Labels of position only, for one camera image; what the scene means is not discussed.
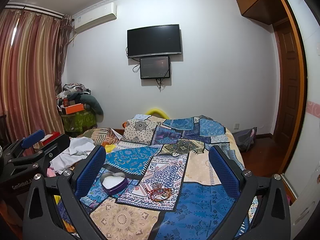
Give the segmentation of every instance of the air conditioner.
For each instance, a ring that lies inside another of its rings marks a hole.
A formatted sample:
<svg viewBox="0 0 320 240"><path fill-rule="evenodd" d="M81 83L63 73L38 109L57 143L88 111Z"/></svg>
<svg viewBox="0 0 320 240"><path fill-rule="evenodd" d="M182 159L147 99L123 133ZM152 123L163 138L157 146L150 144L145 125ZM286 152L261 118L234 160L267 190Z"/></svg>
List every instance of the air conditioner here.
<svg viewBox="0 0 320 240"><path fill-rule="evenodd" d="M75 31L80 33L99 24L115 20L117 18L116 9L115 3L112 2L80 15L75 19Z"/></svg>

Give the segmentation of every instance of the curtain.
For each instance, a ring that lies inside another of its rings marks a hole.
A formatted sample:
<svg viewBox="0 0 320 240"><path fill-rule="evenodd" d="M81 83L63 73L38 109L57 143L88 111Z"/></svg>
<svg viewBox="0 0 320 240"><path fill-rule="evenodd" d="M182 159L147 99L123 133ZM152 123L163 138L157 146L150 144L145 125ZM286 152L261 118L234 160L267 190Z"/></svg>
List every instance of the curtain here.
<svg viewBox="0 0 320 240"><path fill-rule="evenodd" d="M10 13L11 10L6 9L1 14L0 33L6 31L1 28L1 22L9 21ZM14 28L7 28L7 37L0 36L0 44L2 40L6 42L4 52L0 50L2 108L7 112L13 140L39 129L46 134L53 131L63 133L55 101L56 48L60 23L59 19L25 10L19 14L12 46L10 37Z"/></svg>
<svg viewBox="0 0 320 240"><path fill-rule="evenodd" d="M56 95L62 92L61 77L66 61L69 37L72 31L71 21L71 16L65 15L63 16L60 24L57 42L56 71L54 84Z"/></svg>

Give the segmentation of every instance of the patchwork bedspread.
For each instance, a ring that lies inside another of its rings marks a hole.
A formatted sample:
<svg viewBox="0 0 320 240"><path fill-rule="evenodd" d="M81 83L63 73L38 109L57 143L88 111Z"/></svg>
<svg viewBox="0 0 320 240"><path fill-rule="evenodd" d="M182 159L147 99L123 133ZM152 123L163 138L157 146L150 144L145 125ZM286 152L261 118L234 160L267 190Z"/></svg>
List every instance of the patchwork bedspread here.
<svg viewBox="0 0 320 240"><path fill-rule="evenodd" d="M232 134L215 120L138 114L127 121L122 139L106 155L81 202L110 240L206 240L235 202L209 161L213 145L244 169ZM109 196L99 180L107 171L124 172L127 188ZM255 198L235 237L247 230L257 205Z"/></svg>

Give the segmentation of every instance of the curtain rod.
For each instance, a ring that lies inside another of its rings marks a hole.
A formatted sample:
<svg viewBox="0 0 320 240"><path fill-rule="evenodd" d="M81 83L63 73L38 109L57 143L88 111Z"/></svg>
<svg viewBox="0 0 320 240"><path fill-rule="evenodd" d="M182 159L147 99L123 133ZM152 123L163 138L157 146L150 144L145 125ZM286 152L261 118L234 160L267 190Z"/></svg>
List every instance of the curtain rod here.
<svg viewBox="0 0 320 240"><path fill-rule="evenodd" d="M62 19L63 14L54 12L54 11L50 11L44 8L40 8L37 6L30 6L30 5L24 5L24 4L20 4L20 3L8 3L5 8L7 9L25 9L25 10L29 10L29 11L34 11L34 12L38 12L41 14L46 14L55 18L59 18Z"/></svg>

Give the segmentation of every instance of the silver screw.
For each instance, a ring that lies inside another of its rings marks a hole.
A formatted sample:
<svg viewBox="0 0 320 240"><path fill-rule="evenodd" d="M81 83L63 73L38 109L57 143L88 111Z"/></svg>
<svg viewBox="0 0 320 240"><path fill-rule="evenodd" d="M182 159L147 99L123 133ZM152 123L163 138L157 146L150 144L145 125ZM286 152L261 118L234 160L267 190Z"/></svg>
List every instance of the silver screw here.
<svg viewBox="0 0 320 240"><path fill-rule="evenodd" d="M273 177L276 179L276 180L281 180L281 176L279 174L275 174L273 175Z"/></svg>
<svg viewBox="0 0 320 240"><path fill-rule="evenodd" d="M71 174L71 170L65 170L64 172L63 172L63 176L69 176L70 174Z"/></svg>
<svg viewBox="0 0 320 240"><path fill-rule="evenodd" d="M244 174L245 176L247 176L247 177L250 177L250 176L252 175L252 172L249 171L249 170L244 170L244 171L243 171L243 174Z"/></svg>
<svg viewBox="0 0 320 240"><path fill-rule="evenodd" d="M40 179L41 178L41 174L40 173L38 173L38 174L36 174L35 176L34 176L34 179Z"/></svg>

